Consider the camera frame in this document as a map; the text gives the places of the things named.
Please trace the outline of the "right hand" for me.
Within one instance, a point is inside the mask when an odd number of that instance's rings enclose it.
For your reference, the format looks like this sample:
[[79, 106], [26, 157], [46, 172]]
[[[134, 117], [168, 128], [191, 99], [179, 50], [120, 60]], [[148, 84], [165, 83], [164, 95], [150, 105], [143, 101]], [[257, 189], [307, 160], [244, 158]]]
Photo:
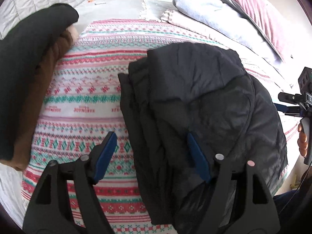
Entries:
[[307, 148], [308, 148], [308, 141], [307, 141], [307, 136], [304, 133], [301, 124], [299, 124], [299, 126], [298, 126], [298, 132], [299, 132], [299, 138], [298, 138], [297, 144], [299, 146], [300, 155], [302, 157], [306, 157]]

